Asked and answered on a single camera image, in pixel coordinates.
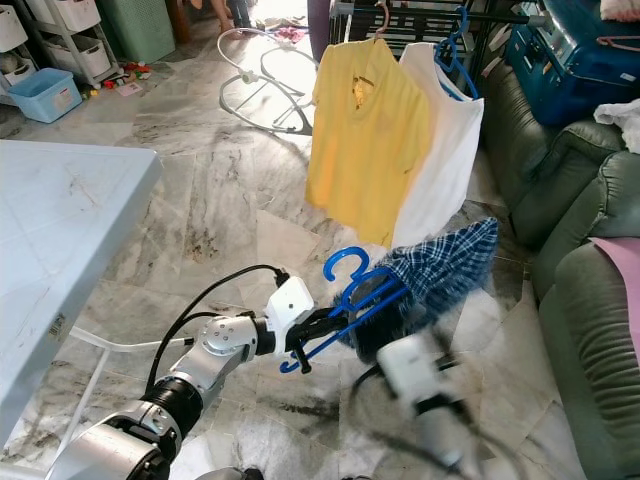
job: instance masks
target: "white t-shirt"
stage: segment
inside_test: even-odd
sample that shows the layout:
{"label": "white t-shirt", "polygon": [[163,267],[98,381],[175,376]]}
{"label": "white t-shirt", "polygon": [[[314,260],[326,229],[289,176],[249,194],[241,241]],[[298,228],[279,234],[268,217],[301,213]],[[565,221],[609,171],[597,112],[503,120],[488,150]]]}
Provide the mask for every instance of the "white t-shirt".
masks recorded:
{"label": "white t-shirt", "polygon": [[[393,247],[408,246],[436,235],[466,198],[478,149],[484,100],[462,94],[433,60],[435,45],[407,45],[400,65],[429,100],[434,131],[431,150],[400,208]],[[443,82],[462,101],[451,98]]]}

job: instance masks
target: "clothing rack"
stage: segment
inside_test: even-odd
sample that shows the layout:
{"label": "clothing rack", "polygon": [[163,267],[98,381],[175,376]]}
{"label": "clothing rack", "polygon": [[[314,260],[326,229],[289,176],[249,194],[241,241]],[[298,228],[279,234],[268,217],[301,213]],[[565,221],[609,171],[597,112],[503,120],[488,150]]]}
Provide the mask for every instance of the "clothing rack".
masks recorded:
{"label": "clothing rack", "polygon": [[[477,81],[482,68],[489,32],[494,23],[544,24],[544,17],[497,14],[497,0],[487,0],[483,12],[472,12],[474,0],[413,0],[410,6],[401,6],[399,0],[386,0],[389,9],[389,26],[378,35],[383,38],[396,58],[402,55],[404,47],[415,42],[440,42],[447,38],[458,26],[461,16],[454,10],[465,7],[468,19],[480,23],[473,32],[466,32],[456,43],[458,57],[462,58],[465,68],[473,81]],[[374,5],[372,0],[336,0],[330,11],[329,43],[364,40],[373,37],[376,29],[384,22],[383,9]],[[456,81],[464,90],[464,82]]]}

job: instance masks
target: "white storage drawer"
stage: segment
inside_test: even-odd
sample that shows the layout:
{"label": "white storage drawer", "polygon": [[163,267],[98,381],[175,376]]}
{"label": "white storage drawer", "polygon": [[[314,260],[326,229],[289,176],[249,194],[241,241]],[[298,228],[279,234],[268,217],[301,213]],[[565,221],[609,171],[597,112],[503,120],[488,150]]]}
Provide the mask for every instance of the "white storage drawer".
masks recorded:
{"label": "white storage drawer", "polygon": [[[29,8],[37,20],[55,23],[44,0],[27,0]],[[100,23],[100,14],[95,0],[53,0],[67,28],[81,32]]]}
{"label": "white storage drawer", "polygon": [[8,52],[27,41],[16,11],[11,5],[0,5],[0,53]]}
{"label": "white storage drawer", "polygon": [[5,73],[4,78],[10,85],[17,85],[25,78],[30,77],[36,71],[33,62],[28,58],[20,59],[20,66],[11,73]]}
{"label": "white storage drawer", "polygon": [[[109,70],[111,64],[109,63],[109,57],[107,56],[107,52],[101,40],[84,37],[82,35],[74,35],[73,39],[80,51],[80,55],[82,55],[85,63],[87,64],[89,73],[93,77],[97,77],[101,73]],[[61,69],[68,70],[76,75],[84,77],[80,65],[76,63],[75,58],[73,58],[73,55],[65,46],[62,37],[52,37],[47,40],[45,44],[60,65]]]}

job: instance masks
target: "blue suitcase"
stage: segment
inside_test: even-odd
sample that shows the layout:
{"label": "blue suitcase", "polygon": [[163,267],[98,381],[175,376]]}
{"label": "blue suitcase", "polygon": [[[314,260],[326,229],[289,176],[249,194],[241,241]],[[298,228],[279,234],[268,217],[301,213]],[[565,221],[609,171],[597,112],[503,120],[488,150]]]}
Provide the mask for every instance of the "blue suitcase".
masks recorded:
{"label": "blue suitcase", "polygon": [[[640,35],[640,24],[603,22],[598,0],[545,3],[553,26],[515,26],[506,56],[539,123],[565,126],[600,104],[640,97],[640,53],[597,41]],[[538,14],[535,2],[520,8],[523,14]],[[640,47],[640,40],[617,43]]]}

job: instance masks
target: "white table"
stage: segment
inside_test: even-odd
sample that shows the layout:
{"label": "white table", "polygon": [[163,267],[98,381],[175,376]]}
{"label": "white table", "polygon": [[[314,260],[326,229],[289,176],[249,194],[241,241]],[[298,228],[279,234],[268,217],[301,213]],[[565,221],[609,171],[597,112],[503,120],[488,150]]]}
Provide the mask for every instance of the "white table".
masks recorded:
{"label": "white table", "polygon": [[[146,149],[0,140],[0,446],[147,206],[162,171],[156,157]],[[101,366],[110,351],[137,347],[77,327],[72,334],[105,349]]]}

